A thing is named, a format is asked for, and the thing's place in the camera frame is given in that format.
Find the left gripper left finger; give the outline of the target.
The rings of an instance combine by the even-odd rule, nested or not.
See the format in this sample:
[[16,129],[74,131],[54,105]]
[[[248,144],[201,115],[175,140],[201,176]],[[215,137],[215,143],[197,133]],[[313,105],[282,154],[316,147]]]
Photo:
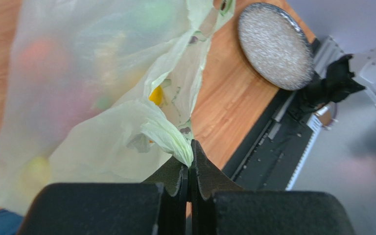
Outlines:
[[182,235],[188,168],[169,159],[142,183],[54,183],[33,200],[20,235]]

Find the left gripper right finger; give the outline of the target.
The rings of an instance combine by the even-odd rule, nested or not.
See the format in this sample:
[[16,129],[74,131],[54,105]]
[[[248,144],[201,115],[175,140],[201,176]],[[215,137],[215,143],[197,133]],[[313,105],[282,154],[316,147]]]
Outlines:
[[192,233],[195,235],[353,235],[342,204],[315,191],[245,190],[191,142]]

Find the fake yellow banana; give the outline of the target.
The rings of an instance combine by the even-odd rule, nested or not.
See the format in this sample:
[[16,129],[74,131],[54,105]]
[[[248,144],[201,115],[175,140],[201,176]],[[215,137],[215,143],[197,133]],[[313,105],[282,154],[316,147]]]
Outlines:
[[151,95],[149,96],[149,100],[157,106],[161,105],[163,100],[163,90],[161,86],[158,86],[152,91]]

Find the translucent yellowish plastic bag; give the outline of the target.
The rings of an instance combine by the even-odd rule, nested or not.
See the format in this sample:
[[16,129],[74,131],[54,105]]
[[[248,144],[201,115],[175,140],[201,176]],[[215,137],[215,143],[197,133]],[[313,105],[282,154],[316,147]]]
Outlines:
[[[0,129],[0,208],[48,184],[140,183],[191,166],[191,114],[235,1],[24,0]],[[160,106],[149,100],[161,86]]]

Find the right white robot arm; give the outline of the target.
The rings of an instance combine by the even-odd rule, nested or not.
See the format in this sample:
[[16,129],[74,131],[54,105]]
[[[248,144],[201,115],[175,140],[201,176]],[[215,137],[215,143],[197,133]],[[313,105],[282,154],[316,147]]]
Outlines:
[[347,56],[333,38],[315,53],[315,79],[300,91],[301,107],[314,112],[366,91],[376,105],[376,47]]

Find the blue cloth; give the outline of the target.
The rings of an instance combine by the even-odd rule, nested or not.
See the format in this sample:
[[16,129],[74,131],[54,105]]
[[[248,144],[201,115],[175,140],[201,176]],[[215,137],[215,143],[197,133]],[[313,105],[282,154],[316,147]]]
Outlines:
[[15,235],[24,217],[16,213],[0,210],[0,235]]

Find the speckled ceramic plate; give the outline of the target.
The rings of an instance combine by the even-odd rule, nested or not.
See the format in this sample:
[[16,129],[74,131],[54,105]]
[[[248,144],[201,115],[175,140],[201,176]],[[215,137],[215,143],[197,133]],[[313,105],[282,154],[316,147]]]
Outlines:
[[281,89],[296,91],[314,75],[311,45],[298,23],[281,8],[248,5],[238,19],[241,48],[252,67]]

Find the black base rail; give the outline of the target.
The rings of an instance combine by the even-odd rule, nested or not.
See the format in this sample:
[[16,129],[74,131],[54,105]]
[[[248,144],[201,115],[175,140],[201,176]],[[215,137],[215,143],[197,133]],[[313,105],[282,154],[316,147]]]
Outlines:
[[321,129],[296,92],[280,90],[222,171],[246,190],[292,190]]

